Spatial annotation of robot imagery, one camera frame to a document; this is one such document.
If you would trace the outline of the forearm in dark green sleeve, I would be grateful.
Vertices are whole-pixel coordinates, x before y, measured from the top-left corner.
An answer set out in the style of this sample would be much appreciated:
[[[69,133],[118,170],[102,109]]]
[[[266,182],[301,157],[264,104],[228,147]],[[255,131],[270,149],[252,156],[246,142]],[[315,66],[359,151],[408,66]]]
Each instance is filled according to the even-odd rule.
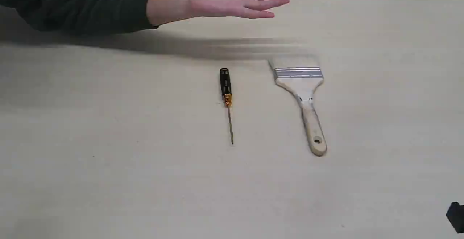
[[[190,0],[1,0],[32,28],[78,35],[132,33],[197,16]]]

